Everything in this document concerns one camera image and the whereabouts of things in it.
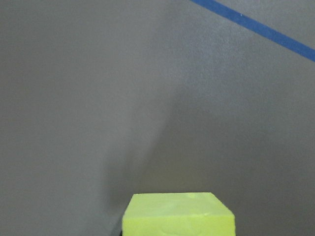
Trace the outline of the yellow foam cube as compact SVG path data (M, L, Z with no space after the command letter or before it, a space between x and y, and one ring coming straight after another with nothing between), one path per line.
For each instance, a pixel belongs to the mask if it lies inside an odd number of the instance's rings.
M213 193L134 194L122 217L124 236L234 236L235 216Z

